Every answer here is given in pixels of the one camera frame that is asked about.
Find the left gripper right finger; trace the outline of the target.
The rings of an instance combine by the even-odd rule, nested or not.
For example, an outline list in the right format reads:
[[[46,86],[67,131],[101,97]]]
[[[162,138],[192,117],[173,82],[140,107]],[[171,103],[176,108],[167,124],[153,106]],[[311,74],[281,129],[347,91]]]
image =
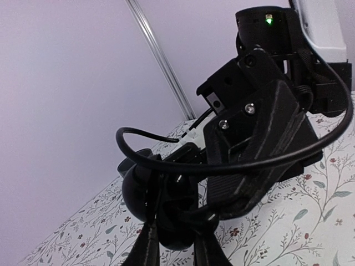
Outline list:
[[[228,266],[230,261],[225,256],[219,242],[212,233],[196,234],[194,241],[194,265]]]

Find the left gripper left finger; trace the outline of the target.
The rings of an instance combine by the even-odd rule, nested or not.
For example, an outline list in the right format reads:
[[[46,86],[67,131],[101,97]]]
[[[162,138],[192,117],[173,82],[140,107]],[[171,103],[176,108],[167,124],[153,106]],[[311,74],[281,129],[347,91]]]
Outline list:
[[[122,266],[160,265],[160,243],[156,221],[146,222]]]

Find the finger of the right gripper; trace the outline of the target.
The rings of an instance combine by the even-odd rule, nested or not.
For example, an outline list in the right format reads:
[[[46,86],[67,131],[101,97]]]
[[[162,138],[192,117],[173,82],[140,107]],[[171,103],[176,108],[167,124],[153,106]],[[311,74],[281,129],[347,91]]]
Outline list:
[[[256,162],[305,147],[307,119],[284,81],[273,81],[204,128],[207,162]],[[209,175],[207,205],[221,220],[249,213],[274,183],[303,172],[298,162],[236,174]]]

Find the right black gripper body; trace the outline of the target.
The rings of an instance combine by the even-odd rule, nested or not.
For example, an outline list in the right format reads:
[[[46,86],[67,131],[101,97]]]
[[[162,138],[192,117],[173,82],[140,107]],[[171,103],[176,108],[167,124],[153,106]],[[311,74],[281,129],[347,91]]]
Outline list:
[[[270,56],[279,52],[280,44],[287,44],[288,37],[285,10],[279,7],[249,8],[236,14],[239,32],[236,38],[238,56],[231,59],[196,91],[209,103],[216,117],[256,92],[266,88],[273,81],[287,81],[284,72]],[[308,107],[312,93],[303,94],[304,101],[299,101],[300,111]],[[317,136],[307,119],[307,135],[302,138],[305,147],[317,141]]]

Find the black earbud charging case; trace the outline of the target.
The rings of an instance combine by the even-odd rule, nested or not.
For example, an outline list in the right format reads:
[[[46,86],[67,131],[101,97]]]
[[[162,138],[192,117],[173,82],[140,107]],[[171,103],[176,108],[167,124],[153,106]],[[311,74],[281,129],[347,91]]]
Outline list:
[[[122,194],[134,217],[144,223],[156,221],[160,244],[183,250],[193,245],[197,233],[212,233],[219,225],[216,211],[199,207],[200,181],[135,164],[124,176]]]

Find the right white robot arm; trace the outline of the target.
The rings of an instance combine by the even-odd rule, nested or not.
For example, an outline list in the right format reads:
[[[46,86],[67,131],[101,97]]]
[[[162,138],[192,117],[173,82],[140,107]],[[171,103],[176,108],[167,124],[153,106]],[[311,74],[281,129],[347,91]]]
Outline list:
[[[236,13],[238,56],[197,89],[215,112],[204,127],[210,220],[247,214],[279,181],[318,162],[351,120],[350,69],[333,1]],[[307,113],[346,117],[319,139]]]

